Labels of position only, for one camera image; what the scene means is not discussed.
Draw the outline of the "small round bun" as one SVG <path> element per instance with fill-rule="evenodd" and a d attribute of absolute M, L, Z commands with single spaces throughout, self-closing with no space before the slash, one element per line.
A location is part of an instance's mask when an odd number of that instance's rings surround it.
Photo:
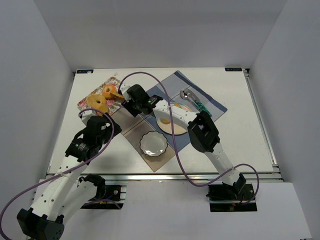
<path fill-rule="evenodd" d="M 164 118 L 161 118 L 160 121 L 161 121 L 163 124 L 170 124 L 170 123 L 171 123 L 170 120 L 167 120 L 167 119 L 164 119 Z"/>

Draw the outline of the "oblong golden bread roll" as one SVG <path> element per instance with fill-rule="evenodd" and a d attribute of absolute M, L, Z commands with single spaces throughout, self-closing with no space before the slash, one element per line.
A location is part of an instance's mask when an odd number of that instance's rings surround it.
<path fill-rule="evenodd" d="M 181 105 L 179 103 L 174 103 L 174 106 L 178 107 L 178 108 L 182 108 Z"/>

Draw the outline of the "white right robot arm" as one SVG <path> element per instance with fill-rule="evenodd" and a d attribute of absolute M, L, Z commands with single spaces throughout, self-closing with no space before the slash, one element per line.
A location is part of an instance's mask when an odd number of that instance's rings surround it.
<path fill-rule="evenodd" d="M 203 153 L 212 162 L 222 180 L 219 194 L 227 199 L 236 199 L 243 190 L 246 179 L 227 157 L 220 143 L 219 131 L 206 111 L 192 112 L 172 105 L 168 100 L 147 92 L 138 84 L 120 84 L 124 96 L 122 106 L 134 117 L 138 114 L 165 119 L 187 130 L 194 149 Z"/>

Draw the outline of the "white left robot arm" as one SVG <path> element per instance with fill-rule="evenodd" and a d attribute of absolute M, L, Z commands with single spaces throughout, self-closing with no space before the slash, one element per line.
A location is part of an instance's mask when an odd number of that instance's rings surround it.
<path fill-rule="evenodd" d="M 87 201 L 105 196 L 105 180 L 99 175 L 89 174 L 75 190 L 72 187 L 89 165 L 88 160 L 121 131 L 109 115 L 89 117 L 85 128 L 74 136 L 66 149 L 55 179 L 28 210 L 21 209 L 17 214 L 25 235 L 33 240 L 59 240 L 67 221 L 77 210 Z"/>

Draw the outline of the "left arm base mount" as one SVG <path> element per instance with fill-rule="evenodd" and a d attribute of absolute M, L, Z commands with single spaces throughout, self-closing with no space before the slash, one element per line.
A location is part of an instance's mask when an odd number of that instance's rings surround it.
<path fill-rule="evenodd" d="M 97 194 L 87 201 L 81 209 L 86 210 L 120 210 L 126 199 L 127 187 L 125 185 L 107 183 Z"/>

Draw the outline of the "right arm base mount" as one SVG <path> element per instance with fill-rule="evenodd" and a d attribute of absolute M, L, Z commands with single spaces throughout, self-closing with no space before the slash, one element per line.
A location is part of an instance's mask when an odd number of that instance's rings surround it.
<path fill-rule="evenodd" d="M 257 212 L 256 196 L 252 184 L 245 184 L 238 195 L 223 184 L 208 186 L 209 208 L 211 213 Z"/>

